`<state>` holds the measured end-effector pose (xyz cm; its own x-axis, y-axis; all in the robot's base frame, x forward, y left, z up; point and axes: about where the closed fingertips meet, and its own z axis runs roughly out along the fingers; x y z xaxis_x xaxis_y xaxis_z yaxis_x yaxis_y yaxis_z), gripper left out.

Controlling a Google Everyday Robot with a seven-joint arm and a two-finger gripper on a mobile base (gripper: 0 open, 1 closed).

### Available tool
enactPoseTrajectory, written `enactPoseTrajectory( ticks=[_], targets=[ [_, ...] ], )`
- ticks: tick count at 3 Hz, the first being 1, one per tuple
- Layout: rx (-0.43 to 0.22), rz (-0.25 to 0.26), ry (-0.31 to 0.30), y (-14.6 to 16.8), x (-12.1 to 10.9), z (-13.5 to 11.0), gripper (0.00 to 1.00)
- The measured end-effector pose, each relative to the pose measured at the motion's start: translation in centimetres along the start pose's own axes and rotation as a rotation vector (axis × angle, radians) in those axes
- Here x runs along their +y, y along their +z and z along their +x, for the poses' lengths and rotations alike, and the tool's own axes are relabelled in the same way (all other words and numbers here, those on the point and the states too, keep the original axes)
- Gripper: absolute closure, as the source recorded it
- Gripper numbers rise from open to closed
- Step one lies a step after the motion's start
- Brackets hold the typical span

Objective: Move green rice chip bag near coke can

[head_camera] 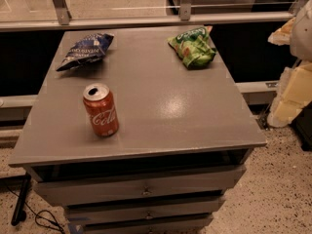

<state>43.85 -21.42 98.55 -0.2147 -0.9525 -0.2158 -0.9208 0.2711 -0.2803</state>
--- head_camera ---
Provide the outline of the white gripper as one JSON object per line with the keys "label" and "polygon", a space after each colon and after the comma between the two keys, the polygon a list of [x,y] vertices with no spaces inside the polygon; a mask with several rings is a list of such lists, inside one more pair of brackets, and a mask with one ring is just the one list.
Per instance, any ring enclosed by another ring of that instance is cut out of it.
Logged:
{"label": "white gripper", "polygon": [[296,68],[286,67],[280,77],[277,95],[272,101],[267,123],[274,128],[290,124],[312,101],[312,0],[268,37],[277,46],[289,45],[291,54],[306,60]]}

